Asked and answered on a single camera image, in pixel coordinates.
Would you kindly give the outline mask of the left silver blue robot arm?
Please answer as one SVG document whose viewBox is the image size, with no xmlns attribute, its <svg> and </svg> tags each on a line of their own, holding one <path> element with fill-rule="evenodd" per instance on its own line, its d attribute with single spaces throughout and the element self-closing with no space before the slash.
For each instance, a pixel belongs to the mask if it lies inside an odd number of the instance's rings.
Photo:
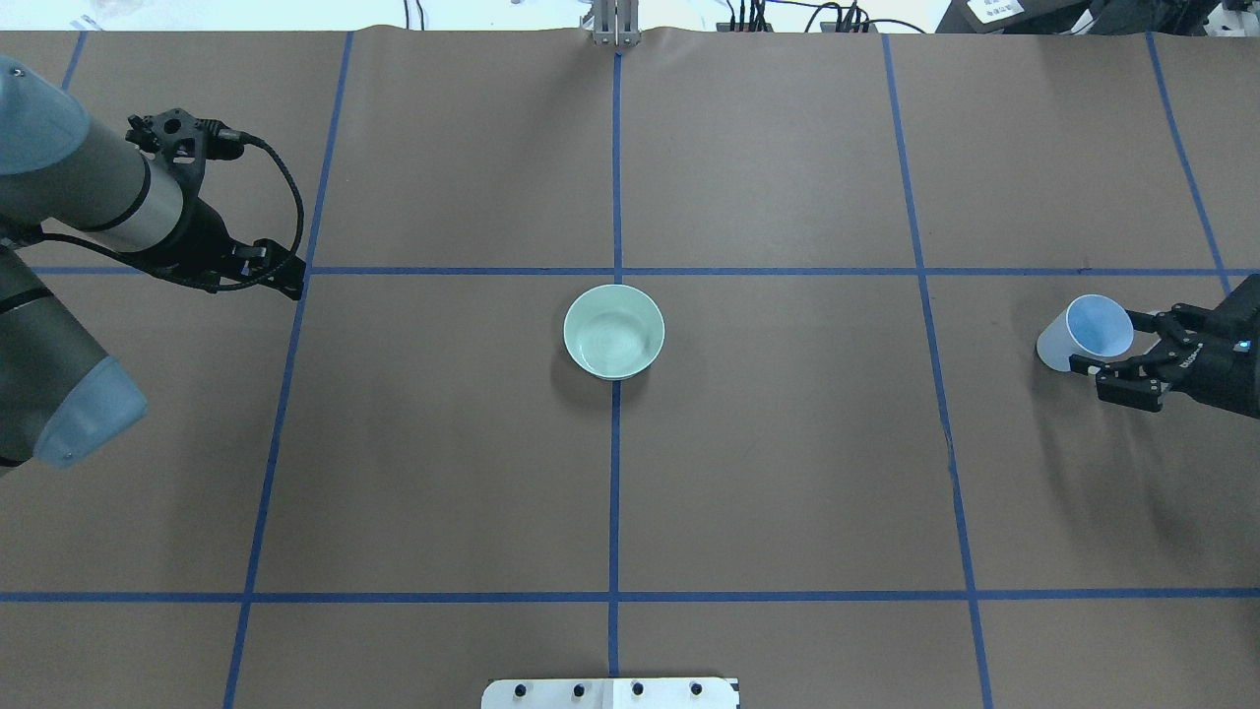
<svg viewBox="0 0 1260 709">
<path fill-rule="evenodd" d="M 21 251 L 72 246 L 164 283 L 302 298 L 302 196 L 284 157 L 253 133 L 173 108 L 113 133 L 76 96 L 13 57 L 1 76 L 1 463 L 64 470 L 142 419 L 147 400 Z M 295 203 L 295 235 L 236 239 L 202 198 L 209 161 L 257 149 Z"/>
</svg>

